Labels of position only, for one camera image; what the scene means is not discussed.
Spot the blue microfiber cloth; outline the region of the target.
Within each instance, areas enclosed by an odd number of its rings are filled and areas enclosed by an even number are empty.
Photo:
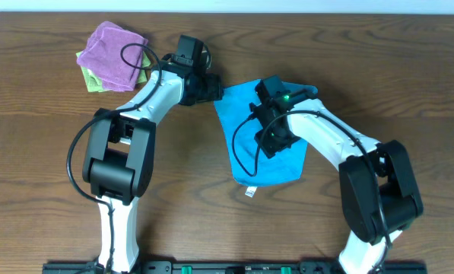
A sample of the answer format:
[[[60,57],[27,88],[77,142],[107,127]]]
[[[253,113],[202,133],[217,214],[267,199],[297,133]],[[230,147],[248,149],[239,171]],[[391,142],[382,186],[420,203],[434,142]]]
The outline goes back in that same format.
[[[224,89],[221,100],[214,102],[227,144],[232,175],[235,181],[247,187],[246,195],[253,196],[256,187],[274,186],[300,179],[308,142],[301,139],[291,148],[267,158],[259,154],[255,163],[257,142],[255,134],[262,129],[257,119],[248,120],[249,104],[259,104],[255,92],[259,79]]]

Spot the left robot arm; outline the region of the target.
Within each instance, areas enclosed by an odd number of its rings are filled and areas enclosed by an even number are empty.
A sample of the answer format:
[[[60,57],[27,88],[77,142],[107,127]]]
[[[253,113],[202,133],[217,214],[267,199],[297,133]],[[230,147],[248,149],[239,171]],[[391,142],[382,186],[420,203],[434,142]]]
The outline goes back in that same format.
[[[222,96],[219,75],[163,62],[129,102],[91,126],[82,177],[100,210],[98,273],[135,268],[138,201],[151,181],[160,121],[177,104],[192,106]]]

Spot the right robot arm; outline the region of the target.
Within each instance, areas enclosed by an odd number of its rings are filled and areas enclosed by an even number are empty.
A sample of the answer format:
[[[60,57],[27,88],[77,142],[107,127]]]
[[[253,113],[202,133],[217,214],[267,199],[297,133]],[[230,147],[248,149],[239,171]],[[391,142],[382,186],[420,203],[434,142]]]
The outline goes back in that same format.
[[[271,158],[304,139],[338,171],[341,207],[351,232],[337,259],[343,273],[381,273],[393,241],[424,212],[406,148],[367,137],[330,113],[306,88],[257,87],[251,105],[262,130],[258,151]]]

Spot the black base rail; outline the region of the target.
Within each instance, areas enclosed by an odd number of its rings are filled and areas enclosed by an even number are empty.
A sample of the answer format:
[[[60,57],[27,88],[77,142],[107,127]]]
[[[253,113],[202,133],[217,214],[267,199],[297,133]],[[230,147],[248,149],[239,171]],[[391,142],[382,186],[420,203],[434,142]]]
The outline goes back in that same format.
[[[105,273],[97,263],[45,263],[42,274]],[[172,263],[146,261],[134,266],[133,274],[335,274],[345,273],[336,262],[305,260],[300,263]],[[423,263],[386,263],[384,274],[427,274]]]

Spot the purple folded cloth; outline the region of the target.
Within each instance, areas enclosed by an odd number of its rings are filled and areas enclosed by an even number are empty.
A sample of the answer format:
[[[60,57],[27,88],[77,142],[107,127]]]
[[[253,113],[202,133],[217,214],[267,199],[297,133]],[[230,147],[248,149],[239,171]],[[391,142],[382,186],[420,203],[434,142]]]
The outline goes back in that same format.
[[[143,36],[104,21],[88,38],[77,64],[90,70],[111,91],[133,91],[138,80],[144,53],[140,46],[148,40]]]

